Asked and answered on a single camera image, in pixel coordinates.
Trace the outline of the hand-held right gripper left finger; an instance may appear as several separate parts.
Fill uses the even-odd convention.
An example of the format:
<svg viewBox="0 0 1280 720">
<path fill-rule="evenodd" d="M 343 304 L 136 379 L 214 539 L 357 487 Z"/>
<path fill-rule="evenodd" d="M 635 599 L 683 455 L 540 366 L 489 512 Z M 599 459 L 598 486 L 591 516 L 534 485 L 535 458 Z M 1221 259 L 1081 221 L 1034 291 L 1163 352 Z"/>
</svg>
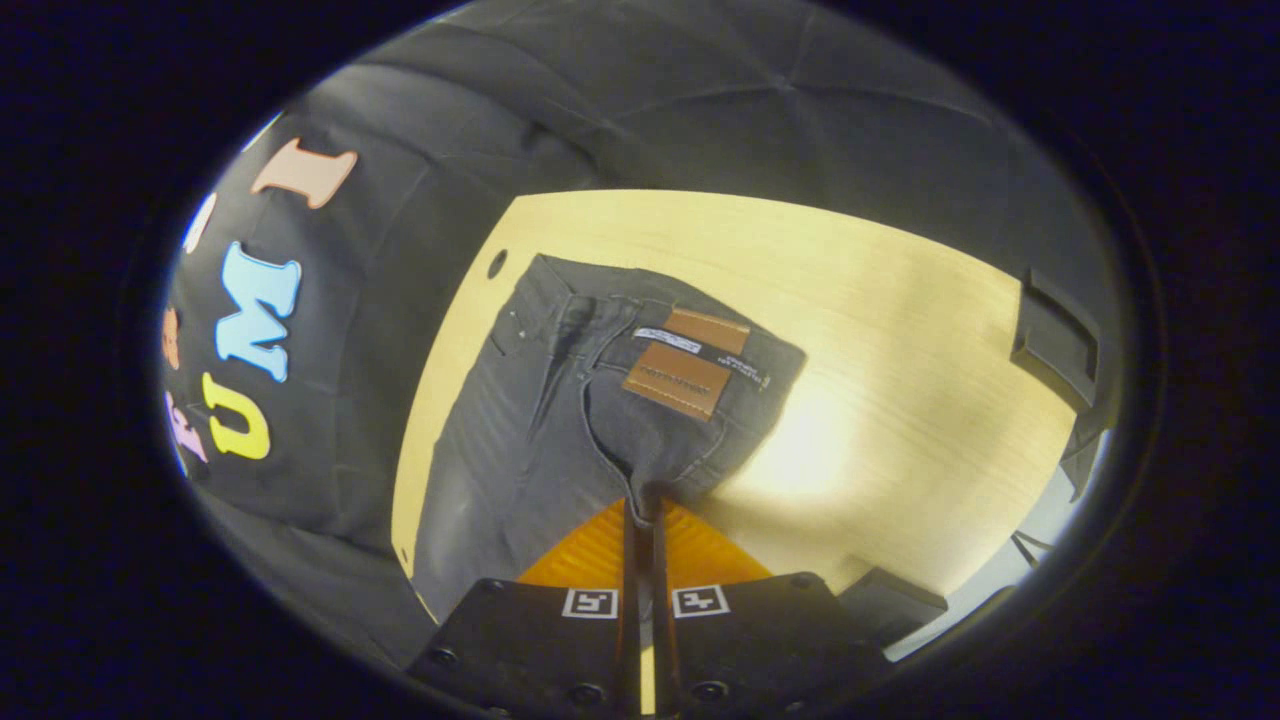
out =
<svg viewBox="0 0 1280 720">
<path fill-rule="evenodd" d="M 634 528 L 613 502 L 517 579 L 477 580 L 410 667 L 489 719 L 635 719 Z"/>
</svg>

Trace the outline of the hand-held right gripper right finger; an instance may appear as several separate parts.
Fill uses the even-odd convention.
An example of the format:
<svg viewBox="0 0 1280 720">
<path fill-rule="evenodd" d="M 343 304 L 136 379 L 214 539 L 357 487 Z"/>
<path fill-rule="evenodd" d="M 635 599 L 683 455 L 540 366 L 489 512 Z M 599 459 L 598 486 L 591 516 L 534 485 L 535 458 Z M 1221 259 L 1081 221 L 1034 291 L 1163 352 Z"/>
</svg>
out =
<svg viewBox="0 0 1280 720">
<path fill-rule="evenodd" d="M 653 528 L 655 710 L 662 719 L 829 719 L 892 664 L 828 585 L 777 575 L 669 500 Z"/>
</svg>

